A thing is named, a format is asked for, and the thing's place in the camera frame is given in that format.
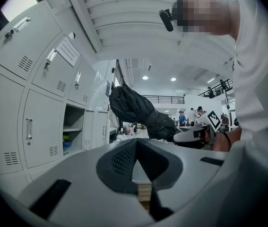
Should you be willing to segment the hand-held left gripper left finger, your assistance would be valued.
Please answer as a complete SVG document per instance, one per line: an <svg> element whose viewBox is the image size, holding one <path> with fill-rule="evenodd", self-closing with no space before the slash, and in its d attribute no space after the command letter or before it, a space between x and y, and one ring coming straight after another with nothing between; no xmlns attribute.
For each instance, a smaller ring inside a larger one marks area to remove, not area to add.
<svg viewBox="0 0 268 227"><path fill-rule="evenodd" d="M70 186L49 215L49 222L153 223L135 195L112 191L96 173L102 155L132 142L119 141L69 156L31 182L17 199L30 208L56 180L63 179Z"/></svg>

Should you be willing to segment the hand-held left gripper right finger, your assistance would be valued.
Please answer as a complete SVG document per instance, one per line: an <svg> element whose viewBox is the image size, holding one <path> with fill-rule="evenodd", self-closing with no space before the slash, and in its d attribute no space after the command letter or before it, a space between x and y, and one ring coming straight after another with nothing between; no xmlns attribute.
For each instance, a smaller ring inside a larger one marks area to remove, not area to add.
<svg viewBox="0 0 268 227"><path fill-rule="evenodd" d="M150 212L136 211L137 222L226 222L225 189L213 179L226 153L138 139L136 155L152 182Z"/></svg>

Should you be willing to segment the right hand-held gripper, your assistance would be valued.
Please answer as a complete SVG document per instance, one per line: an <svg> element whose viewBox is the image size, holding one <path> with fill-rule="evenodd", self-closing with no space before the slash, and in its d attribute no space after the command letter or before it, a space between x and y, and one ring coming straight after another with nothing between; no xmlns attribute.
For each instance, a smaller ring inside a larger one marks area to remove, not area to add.
<svg viewBox="0 0 268 227"><path fill-rule="evenodd" d="M212 110L200 116L194 124L191 123L190 130L176 133L173 140L175 143L197 142L199 148L213 150L221 124L222 121Z"/></svg>

